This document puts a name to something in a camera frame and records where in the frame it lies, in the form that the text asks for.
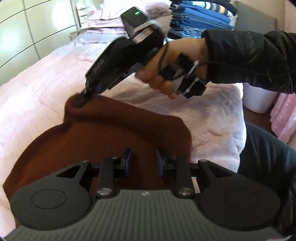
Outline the black jacket forearm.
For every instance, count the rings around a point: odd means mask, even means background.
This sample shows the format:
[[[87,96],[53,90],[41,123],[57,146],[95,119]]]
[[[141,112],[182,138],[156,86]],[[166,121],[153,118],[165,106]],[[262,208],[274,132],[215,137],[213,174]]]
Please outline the black jacket forearm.
[[[208,49],[207,81],[295,93],[294,33],[205,30],[202,38]]]

